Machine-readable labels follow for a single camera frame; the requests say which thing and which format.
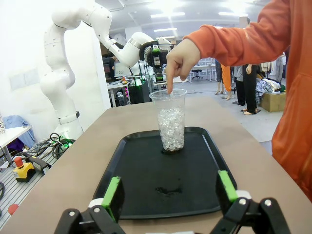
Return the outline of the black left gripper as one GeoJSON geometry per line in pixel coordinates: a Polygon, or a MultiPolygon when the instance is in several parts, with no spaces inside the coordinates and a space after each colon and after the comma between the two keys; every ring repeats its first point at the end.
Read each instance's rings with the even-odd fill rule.
{"type": "Polygon", "coordinates": [[[168,51],[160,49],[157,41],[151,42],[151,49],[150,66],[152,66],[155,73],[156,82],[163,82],[162,68],[163,65],[167,64],[166,56],[168,51]]]}

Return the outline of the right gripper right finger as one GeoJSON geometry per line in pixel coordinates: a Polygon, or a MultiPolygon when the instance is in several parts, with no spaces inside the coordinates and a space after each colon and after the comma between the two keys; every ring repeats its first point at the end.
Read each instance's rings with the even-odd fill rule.
{"type": "Polygon", "coordinates": [[[241,227],[252,228],[254,234],[291,234],[276,199],[268,197],[257,203],[246,191],[239,196],[227,171],[218,171],[215,192],[223,217],[210,234],[238,234],[241,227]]]}

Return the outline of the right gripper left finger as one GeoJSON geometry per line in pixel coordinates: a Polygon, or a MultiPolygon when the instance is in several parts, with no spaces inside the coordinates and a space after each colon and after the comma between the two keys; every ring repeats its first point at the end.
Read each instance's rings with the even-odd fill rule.
{"type": "Polygon", "coordinates": [[[125,234],[118,224],[124,198],[121,177],[115,176],[104,197],[92,200],[84,212],[74,208],[66,209],[54,234],[125,234]]]}

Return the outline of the clear plastic cup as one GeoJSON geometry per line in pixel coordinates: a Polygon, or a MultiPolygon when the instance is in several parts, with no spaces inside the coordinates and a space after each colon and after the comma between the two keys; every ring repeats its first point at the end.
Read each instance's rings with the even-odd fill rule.
{"type": "Polygon", "coordinates": [[[170,94],[167,93],[167,90],[159,90],[149,94],[149,97],[151,98],[156,108],[157,119],[158,113],[162,109],[180,107],[185,110],[186,93],[187,91],[184,89],[173,89],[170,94]]]}

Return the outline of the black computer case green lights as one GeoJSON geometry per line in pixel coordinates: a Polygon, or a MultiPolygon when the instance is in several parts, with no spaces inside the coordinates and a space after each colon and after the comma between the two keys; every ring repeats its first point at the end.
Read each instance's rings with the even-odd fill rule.
{"type": "Polygon", "coordinates": [[[146,80],[133,78],[128,86],[128,91],[131,104],[150,102],[149,87],[146,80]]]}

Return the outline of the ice cubes pile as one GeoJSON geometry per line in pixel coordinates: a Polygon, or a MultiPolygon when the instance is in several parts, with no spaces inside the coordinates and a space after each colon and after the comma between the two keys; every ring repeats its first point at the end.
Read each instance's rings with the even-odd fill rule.
{"type": "Polygon", "coordinates": [[[174,107],[158,113],[158,126],[165,151],[173,152],[184,147],[184,109],[174,107]]]}

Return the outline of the grey handheld control pendant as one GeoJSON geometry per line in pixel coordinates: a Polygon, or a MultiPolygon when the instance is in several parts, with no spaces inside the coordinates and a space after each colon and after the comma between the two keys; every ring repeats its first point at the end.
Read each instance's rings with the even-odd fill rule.
{"type": "Polygon", "coordinates": [[[51,168],[50,164],[36,156],[32,156],[26,152],[23,152],[22,155],[25,157],[26,162],[32,163],[35,170],[43,175],[45,175],[51,168]]]}

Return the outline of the yellow emergency stop box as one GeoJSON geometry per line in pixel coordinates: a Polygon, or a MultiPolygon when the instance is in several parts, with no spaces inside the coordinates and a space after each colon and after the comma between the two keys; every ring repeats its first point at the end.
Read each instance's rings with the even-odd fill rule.
{"type": "Polygon", "coordinates": [[[31,162],[23,162],[20,156],[14,158],[16,167],[13,169],[13,174],[17,182],[28,182],[36,170],[31,162]]]}

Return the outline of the mannequin in black trousers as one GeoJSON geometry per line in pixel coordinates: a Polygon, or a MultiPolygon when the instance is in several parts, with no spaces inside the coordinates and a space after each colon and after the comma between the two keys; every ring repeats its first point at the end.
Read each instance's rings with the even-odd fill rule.
{"type": "Polygon", "coordinates": [[[256,78],[258,66],[252,63],[244,65],[245,72],[243,73],[243,83],[245,91],[245,99],[247,108],[243,109],[242,112],[245,115],[255,115],[259,112],[256,103],[256,78]]]}

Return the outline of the cardboard box with clothes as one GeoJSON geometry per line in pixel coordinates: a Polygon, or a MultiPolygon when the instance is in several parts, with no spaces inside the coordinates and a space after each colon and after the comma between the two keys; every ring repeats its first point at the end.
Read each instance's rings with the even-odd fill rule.
{"type": "Polygon", "coordinates": [[[283,112],[286,102],[286,93],[264,93],[260,106],[268,112],[283,112]]]}

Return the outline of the person in orange hoodie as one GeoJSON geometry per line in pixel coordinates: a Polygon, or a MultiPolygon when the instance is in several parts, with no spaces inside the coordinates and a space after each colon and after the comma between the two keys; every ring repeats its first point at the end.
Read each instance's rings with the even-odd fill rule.
{"type": "Polygon", "coordinates": [[[246,30],[246,63],[289,49],[286,106],[273,156],[312,202],[312,0],[271,0],[246,30]]]}

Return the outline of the pile of clothes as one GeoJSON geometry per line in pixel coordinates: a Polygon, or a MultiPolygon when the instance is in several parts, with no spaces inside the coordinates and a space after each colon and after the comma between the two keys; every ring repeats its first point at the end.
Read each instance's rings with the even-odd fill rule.
{"type": "Polygon", "coordinates": [[[264,93],[283,93],[286,91],[286,86],[275,80],[263,78],[256,84],[256,91],[260,96],[264,93]]]}

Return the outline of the small white table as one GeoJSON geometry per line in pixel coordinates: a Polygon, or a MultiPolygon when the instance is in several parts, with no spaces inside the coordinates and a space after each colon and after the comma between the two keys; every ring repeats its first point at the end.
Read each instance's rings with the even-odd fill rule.
{"type": "Polygon", "coordinates": [[[0,166],[8,162],[12,163],[12,156],[8,150],[7,145],[26,133],[31,129],[31,126],[15,127],[6,129],[4,133],[0,134],[0,166]]]}

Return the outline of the grey aluminium base plate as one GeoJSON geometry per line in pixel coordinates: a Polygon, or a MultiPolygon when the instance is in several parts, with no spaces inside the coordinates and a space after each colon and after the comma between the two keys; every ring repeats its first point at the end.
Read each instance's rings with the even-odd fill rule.
{"type": "Polygon", "coordinates": [[[43,173],[36,172],[30,181],[17,182],[13,175],[13,167],[9,167],[0,173],[0,182],[5,187],[4,195],[0,200],[0,231],[11,217],[8,212],[9,206],[12,204],[20,205],[42,177],[43,173]]]}

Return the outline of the white wall paper sheet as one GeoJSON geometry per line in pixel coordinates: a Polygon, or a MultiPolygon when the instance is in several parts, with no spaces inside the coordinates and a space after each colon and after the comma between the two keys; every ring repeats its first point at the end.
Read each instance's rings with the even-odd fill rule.
{"type": "Polygon", "coordinates": [[[25,80],[25,85],[33,85],[37,84],[40,81],[38,70],[37,69],[32,69],[24,73],[24,80],[25,80]]]}
{"type": "Polygon", "coordinates": [[[25,86],[24,74],[16,74],[9,77],[11,90],[14,91],[25,86]]]}

